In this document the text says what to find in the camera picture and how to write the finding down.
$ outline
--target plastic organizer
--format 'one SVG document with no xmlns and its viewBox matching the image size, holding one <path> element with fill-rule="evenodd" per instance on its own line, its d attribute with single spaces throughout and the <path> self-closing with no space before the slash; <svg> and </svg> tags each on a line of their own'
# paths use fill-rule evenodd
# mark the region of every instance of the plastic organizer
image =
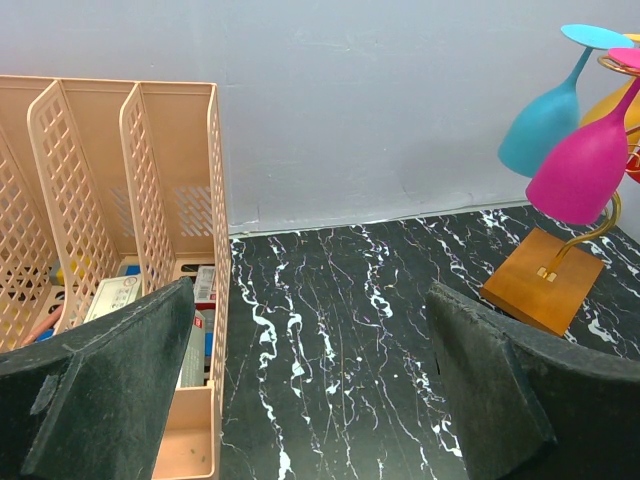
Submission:
<svg viewBox="0 0 640 480">
<path fill-rule="evenodd" d="M 216 85 L 5 76 L 0 127 L 0 351 L 61 301 L 55 333 L 80 325 L 123 264 L 144 293 L 215 264 L 209 380 L 176 390 L 153 478 L 217 478 L 231 258 Z"/>
</svg>

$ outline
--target marble countertop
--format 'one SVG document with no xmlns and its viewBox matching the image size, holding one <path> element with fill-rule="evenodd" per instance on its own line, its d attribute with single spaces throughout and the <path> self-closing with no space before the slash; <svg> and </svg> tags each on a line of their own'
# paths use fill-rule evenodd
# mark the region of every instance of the marble countertop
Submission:
<svg viewBox="0 0 640 480">
<path fill-rule="evenodd" d="M 220 478 L 467 478 L 424 295 L 485 303 L 534 226 L 584 232 L 516 207 L 234 240 Z M 565 338 L 640 360 L 640 247 L 581 248 L 605 270 Z"/>
</svg>

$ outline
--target wall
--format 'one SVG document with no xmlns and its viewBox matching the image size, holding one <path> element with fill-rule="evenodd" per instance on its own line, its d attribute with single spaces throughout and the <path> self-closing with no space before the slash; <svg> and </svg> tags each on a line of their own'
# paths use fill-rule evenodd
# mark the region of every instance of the wall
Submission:
<svg viewBox="0 0 640 480">
<path fill-rule="evenodd" d="M 522 200 L 495 152 L 580 55 L 559 27 L 636 27 L 631 0 L 0 5 L 4 73 L 217 82 L 236 232 Z M 592 59 L 582 104 L 620 83 Z"/>
</svg>

